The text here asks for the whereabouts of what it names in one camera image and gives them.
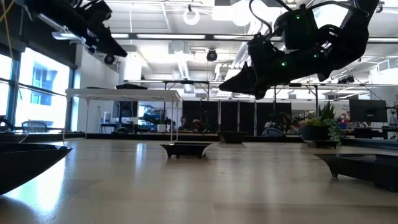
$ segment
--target ceiling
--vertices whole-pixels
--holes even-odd
[[[112,18],[106,21],[113,33],[133,32],[133,33],[173,33],[173,34],[250,34],[253,32],[251,26],[253,22],[246,26],[237,26],[233,21],[216,21],[212,18],[212,12],[215,8],[215,0],[202,0],[191,2],[181,0],[178,3],[172,1],[130,1],[130,0],[107,0],[110,8],[113,10]],[[310,0],[296,1],[297,4],[309,3]],[[183,14],[188,4],[192,4],[192,9],[200,11],[200,19],[195,25],[188,25]],[[398,26],[391,24],[398,23],[398,7],[388,8],[387,12],[381,12],[373,15],[369,25],[371,37],[398,37]],[[244,9],[234,11],[233,17],[244,17],[247,14]],[[121,45],[135,45],[146,61],[142,73],[146,79],[159,77],[159,74],[170,75],[173,70],[177,70],[176,61],[168,58],[169,43],[171,40],[119,40]],[[217,63],[231,63],[239,52],[242,42],[225,41],[187,41],[190,51],[194,56],[188,59],[189,70],[215,71]],[[206,54],[209,49],[216,49],[218,53],[217,62],[207,62]],[[362,80],[368,78],[369,72],[366,68],[374,66],[374,63],[382,61],[383,56],[398,56],[398,44],[369,44],[364,60],[354,62],[346,68],[359,70],[356,76]],[[334,71],[337,75],[346,69]]]

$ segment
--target glass window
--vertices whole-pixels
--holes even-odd
[[[0,83],[0,115],[6,115],[8,102],[8,85]]]
[[[26,49],[21,58],[19,82],[65,94],[69,84],[69,71],[68,66],[31,49]],[[35,101],[42,100],[39,96],[32,96],[32,98]]]
[[[11,75],[11,58],[0,55],[0,77],[10,79]]]
[[[39,121],[48,128],[63,128],[67,111],[67,99],[64,96],[49,95],[20,88],[18,96],[16,126],[24,121]]]

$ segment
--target chair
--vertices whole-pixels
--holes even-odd
[[[22,122],[22,130],[25,133],[46,133],[47,125],[41,121],[24,121]]]

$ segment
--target computer monitor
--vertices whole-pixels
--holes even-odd
[[[113,103],[112,117],[119,117],[119,107],[122,118],[135,118],[137,117],[138,102],[136,101],[115,101]]]
[[[384,100],[349,100],[351,122],[387,122]]]

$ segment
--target green plant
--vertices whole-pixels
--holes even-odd
[[[335,106],[330,101],[318,107],[318,116],[312,116],[302,123],[304,126],[327,126],[331,141],[340,142],[341,129],[335,121]]]

